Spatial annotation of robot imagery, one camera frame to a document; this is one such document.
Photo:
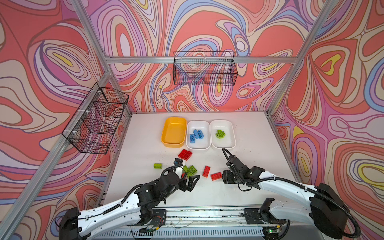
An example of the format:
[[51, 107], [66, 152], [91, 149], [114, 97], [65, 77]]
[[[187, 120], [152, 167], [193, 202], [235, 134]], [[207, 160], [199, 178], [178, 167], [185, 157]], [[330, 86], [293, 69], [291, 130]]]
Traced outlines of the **blue lego pair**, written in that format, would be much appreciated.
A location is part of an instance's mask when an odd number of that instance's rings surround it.
[[198, 130], [193, 130], [193, 134], [195, 139], [200, 139], [199, 131]]

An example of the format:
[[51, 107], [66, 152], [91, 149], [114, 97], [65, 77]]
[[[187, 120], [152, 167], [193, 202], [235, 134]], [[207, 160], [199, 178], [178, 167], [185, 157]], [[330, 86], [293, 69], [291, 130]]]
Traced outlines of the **blue lego mid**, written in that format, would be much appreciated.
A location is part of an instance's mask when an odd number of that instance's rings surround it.
[[204, 134], [203, 134], [202, 130], [198, 130], [198, 137], [199, 137], [199, 139], [204, 138]]

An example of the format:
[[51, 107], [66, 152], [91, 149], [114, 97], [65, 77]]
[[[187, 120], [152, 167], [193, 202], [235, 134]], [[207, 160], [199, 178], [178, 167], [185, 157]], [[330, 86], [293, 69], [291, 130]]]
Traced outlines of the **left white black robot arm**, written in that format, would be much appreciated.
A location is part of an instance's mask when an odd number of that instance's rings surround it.
[[59, 223], [59, 239], [91, 240], [123, 226], [141, 226], [141, 233], [153, 233], [166, 223], [167, 216], [166, 210], [155, 208], [177, 190], [191, 192], [199, 179], [199, 175], [189, 176], [183, 161], [176, 159], [160, 177], [132, 187], [120, 200], [90, 210], [67, 210]]

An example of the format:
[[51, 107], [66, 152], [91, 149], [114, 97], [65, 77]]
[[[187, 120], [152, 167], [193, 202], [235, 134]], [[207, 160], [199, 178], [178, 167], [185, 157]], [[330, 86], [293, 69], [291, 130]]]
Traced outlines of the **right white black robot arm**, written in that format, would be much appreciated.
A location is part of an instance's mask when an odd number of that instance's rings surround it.
[[327, 184], [318, 186], [301, 184], [272, 174], [260, 167], [249, 168], [226, 148], [225, 184], [245, 186], [243, 192], [253, 189], [269, 191], [288, 199], [287, 202], [267, 198], [260, 208], [260, 217], [266, 223], [270, 219], [297, 221], [315, 226], [324, 235], [340, 240], [357, 239], [361, 227], [347, 205]]

